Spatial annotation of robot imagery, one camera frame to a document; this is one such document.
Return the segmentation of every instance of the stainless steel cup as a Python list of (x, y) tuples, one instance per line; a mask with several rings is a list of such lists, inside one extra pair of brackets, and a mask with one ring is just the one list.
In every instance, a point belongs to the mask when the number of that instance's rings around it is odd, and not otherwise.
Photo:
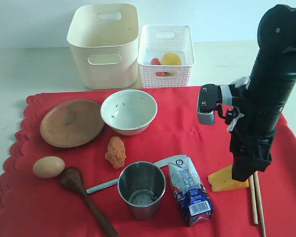
[(150, 219), (166, 190), (166, 178), (153, 163), (139, 161), (127, 166), (118, 178), (118, 192), (138, 220)]

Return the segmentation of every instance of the knife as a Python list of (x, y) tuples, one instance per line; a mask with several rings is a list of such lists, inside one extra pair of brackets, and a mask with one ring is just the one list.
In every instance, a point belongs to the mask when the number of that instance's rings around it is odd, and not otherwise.
[[(162, 168), (162, 167), (168, 165), (168, 163), (170, 163), (170, 162), (175, 162), (177, 159), (183, 159), (185, 157), (187, 157), (187, 156), (186, 155), (175, 155), (175, 156), (171, 156), (171, 157), (168, 157), (168, 158), (165, 158), (165, 159), (158, 160), (154, 164), (156, 166), (158, 166), (158, 168)], [(102, 184), (99, 184), (99, 185), (96, 185), (96, 186), (94, 186), (92, 188), (87, 189), (86, 193), (87, 194), (92, 194), (92, 193), (94, 193), (96, 191), (99, 191), (101, 189), (105, 189), (105, 188), (107, 188), (109, 186), (117, 184), (117, 182), (118, 182), (118, 178), (107, 181), (105, 183), (102, 183)]]

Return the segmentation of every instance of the wooden chopstick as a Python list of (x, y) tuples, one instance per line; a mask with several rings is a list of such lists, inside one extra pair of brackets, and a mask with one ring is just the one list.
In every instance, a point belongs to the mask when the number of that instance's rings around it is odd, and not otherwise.
[(259, 207), (259, 215), (260, 215), (260, 221), (261, 221), (262, 235), (263, 235), (263, 237), (266, 237), (263, 206), (262, 206), (262, 196), (261, 196), (259, 176), (258, 176), (257, 171), (254, 172), (254, 183), (255, 183), (255, 188), (256, 188), (256, 192), (257, 192), (257, 199), (258, 199), (258, 207)]
[(253, 214), (253, 224), (258, 225), (258, 211), (257, 211), (257, 203), (256, 203), (256, 191), (255, 184), (253, 180), (253, 175), (249, 178), (249, 185), (251, 190), (251, 204), (252, 204), (252, 214)]

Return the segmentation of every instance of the milk carton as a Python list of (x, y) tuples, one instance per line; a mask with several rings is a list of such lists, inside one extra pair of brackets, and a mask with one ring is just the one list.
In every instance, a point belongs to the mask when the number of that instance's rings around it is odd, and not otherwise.
[(214, 207), (190, 157), (169, 163), (170, 184), (188, 226), (212, 218)]

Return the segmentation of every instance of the white bowl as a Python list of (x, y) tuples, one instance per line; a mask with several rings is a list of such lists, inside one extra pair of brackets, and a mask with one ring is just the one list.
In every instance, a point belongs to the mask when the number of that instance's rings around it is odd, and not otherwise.
[(130, 136), (144, 131), (157, 111), (157, 103), (151, 95), (129, 89), (106, 98), (101, 106), (101, 117), (115, 132)]

